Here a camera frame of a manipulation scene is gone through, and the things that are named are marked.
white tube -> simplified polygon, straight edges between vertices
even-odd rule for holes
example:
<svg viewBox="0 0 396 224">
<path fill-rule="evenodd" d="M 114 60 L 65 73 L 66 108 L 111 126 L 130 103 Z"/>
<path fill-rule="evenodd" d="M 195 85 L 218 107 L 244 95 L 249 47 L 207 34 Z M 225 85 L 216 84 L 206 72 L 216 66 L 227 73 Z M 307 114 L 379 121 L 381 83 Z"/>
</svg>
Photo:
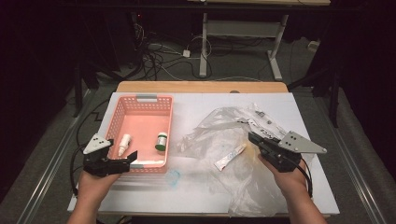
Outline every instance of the white tube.
<svg viewBox="0 0 396 224">
<path fill-rule="evenodd" d="M 119 149 L 119 157 L 125 152 L 125 150 L 128 148 L 129 143 L 131 142 L 131 135 L 126 133 L 120 142 L 120 149 Z"/>
</svg>

small bottle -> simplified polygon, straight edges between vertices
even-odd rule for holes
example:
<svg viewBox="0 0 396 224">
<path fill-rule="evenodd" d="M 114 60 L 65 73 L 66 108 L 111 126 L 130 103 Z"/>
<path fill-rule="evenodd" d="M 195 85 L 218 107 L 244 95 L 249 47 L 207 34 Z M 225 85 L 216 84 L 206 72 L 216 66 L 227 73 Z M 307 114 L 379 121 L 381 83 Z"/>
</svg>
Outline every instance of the small bottle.
<svg viewBox="0 0 396 224">
<path fill-rule="evenodd" d="M 131 135 L 126 133 L 120 142 L 120 149 L 119 149 L 119 157 L 125 152 L 125 150 L 128 148 L 129 143 L 131 142 Z"/>
<path fill-rule="evenodd" d="M 165 151 L 167 138 L 168 138 L 167 133 L 158 133 L 158 139 L 157 139 L 157 144 L 155 145 L 155 148 L 157 148 L 157 150 L 159 150 L 159 151 Z"/>
</svg>

white desk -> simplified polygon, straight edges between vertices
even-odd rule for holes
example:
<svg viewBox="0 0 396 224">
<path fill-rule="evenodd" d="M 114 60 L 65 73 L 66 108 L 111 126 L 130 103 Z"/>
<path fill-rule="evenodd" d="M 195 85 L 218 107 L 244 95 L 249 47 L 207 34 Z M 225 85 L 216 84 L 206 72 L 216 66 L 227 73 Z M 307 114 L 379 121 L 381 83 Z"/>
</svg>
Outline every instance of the white desk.
<svg viewBox="0 0 396 224">
<path fill-rule="evenodd" d="M 210 3 L 239 3 L 239 4 L 265 4 L 265 5 L 302 5 L 302 6 L 328 6 L 330 0 L 205 0 L 205 4 Z M 231 36 L 253 36 L 253 37 L 274 37 L 275 44 L 272 50 L 267 51 L 268 60 L 271 65 L 275 80 L 281 81 L 279 66 L 276 62 L 276 53 L 282 40 L 289 15 L 283 15 L 280 22 L 257 22 L 257 21 L 210 21 L 207 13 L 204 13 L 202 31 L 202 54 L 200 61 L 200 77 L 206 77 L 207 61 L 207 36 L 208 35 L 231 35 Z"/>
<path fill-rule="evenodd" d="M 99 130 L 105 135 L 106 126 L 111 118 L 116 92 L 109 103 Z M 298 107 L 291 93 L 166 93 L 174 96 L 174 114 L 170 134 L 169 150 L 187 133 L 192 133 L 198 123 L 214 109 L 224 106 L 246 106 L 256 103 L 284 129 L 293 130 L 308 137 Z M 99 209 L 105 214 L 124 215 L 205 215 L 227 217 L 231 195 L 224 192 L 211 192 L 205 182 L 210 177 L 205 167 L 198 161 L 170 156 L 168 170 L 177 171 L 175 185 L 169 182 L 168 175 L 124 175 L 117 181 Z M 339 214 L 327 178 L 323 173 L 318 157 L 312 161 L 311 172 L 314 181 L 314 202 L 324 215 Z M 268 181 L 269 189 L 276 186 L 273 178 Z M 72 198 L 68 210 L 74 209 L 76 199 Z M 286 203 L 280 202 L 274 214 L 287 213 Z"/>
</svg>

metal rail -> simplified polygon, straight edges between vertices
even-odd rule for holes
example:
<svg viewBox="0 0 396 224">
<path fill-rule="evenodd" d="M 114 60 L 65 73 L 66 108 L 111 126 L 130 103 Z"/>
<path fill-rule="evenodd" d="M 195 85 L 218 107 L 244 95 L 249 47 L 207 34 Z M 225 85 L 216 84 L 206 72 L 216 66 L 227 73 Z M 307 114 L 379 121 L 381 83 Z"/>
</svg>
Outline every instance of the metal rail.
<svg viewBox="0 0 396 224">
<path fill-rule="evenodd" d="M 342 135 L 339 133 L 338 129 L 332 126 L 332 122 L 326 116 L 328 112 L 324 100 L 322 98 L 317 99 L 317 104 L 321 114 L 323 115 L 323 118 L 326 120 L 329 128 L 332 130 L 332 134 L 335 137 L 338 146 L 340 147 L 340 157 L 342 159 L 342 162 L 349 173 L 349 176 L 355 186 L 356 191 L 359 194 L 359 197 L 361 198 L 361 202 L 364 208 L 366 209 L 368 216 L 372 220 L 372 223 L 386 224 L 387 221 L 384 219 L 384 216 L 382 215 L 375 201 L 375 197 L 372 193 L 372 190 L 367 185 L 367 182 L 364 179 L 363 175 L 361 174 L 358 165 L 353 159 L 353 156 L 350 154 L 347 148 L 347 144 L 344 142 L 344 139 Z"/>
<path fill-rule="evenodd" d="M 50 188 L 50 184 L 53 178 L 56 175 L 56 172 L 59 169 L 59 166 L 64 159 L 64 155 L 67 151 L 67 147 L 69 145 L 70 139 L 76 133 L 76 128 L 78 127 L 79 123 L 81 122 L 81 118 L 84 118 L 89 104 L 92 101 L 94 96 L 94 91 L 88 90 L 84 96 L 85 99 L 85 106 L 82 107 L 82 110 L 78 117 L 73 119 L 69 128 L 67 129 L 61 143 L 56 148 L 55 153 L 52 156 L 52 159 L 47 166 L 46 171 L 41 176 L 40 181 L 38 182 L 37 186 L 35 187 L 35 191 L 33 192 L 32 196 L 30 197 L 29 202 L 26 204 L 25 208 L 23 209 L 21 216 L 17 223 L 31 223 L 33 218 L 35 217 L 35 213 L 38 210 L 41 202 L 44 199 L 48 189 Z"/>
</svg>

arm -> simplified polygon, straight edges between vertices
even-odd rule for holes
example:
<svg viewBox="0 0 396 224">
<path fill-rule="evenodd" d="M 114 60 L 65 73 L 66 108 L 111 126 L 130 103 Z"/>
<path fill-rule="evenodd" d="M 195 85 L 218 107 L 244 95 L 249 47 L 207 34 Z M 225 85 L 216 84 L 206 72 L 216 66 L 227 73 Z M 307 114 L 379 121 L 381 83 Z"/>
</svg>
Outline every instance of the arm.
<svg viewBox="0 0 396 224">
<path fill-rule="evenodd" d="M 78 181 L 77 203 L 67 223 L 96 223 L 100 204 L 119 177 L 120 175 L 108 175 L 101 178 L 82 171 Z"/>
<path fill-rule="evenodd" d="M 276 184 L 279 186 L 288 204 L 291 223 L 326 223 L 323 215 L 309 197 L 306 190 L 305 177 L 299 170 L 295 169 L 290 173 L 280 173 L 271 163 L 263 159 L 261 155 L 259 155 L 259 159 L 274 174 Z M 302 161 L 300 162 L 300 166 L 303 169 L 305 168 Z"/>
</svg>

